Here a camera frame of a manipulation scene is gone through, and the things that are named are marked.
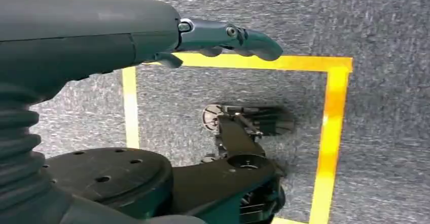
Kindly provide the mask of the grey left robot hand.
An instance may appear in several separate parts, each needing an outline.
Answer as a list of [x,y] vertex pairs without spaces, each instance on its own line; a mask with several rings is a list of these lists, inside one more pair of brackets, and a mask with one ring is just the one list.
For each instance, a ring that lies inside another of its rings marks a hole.
[[179,67],[175,52],[223,49],[266,61],[282,54],[264,33],[182,18],[156,0],[1,0],[1,101],[33,105],[92,74],[153,61]]

